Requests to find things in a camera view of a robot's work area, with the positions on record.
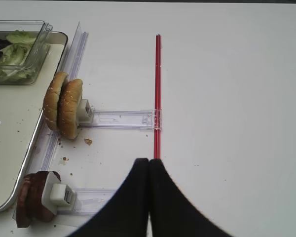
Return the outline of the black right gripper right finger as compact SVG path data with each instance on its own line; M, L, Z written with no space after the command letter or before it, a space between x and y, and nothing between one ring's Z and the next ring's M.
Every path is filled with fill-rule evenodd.
M149 162L150 220L154 237L229 237L184 196L162 160Z

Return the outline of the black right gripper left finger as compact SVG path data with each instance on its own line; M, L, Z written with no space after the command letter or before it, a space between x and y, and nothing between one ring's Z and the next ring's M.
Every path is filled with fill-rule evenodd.
M106 205L72 237L145 237L148 225L149 160L137 158Z

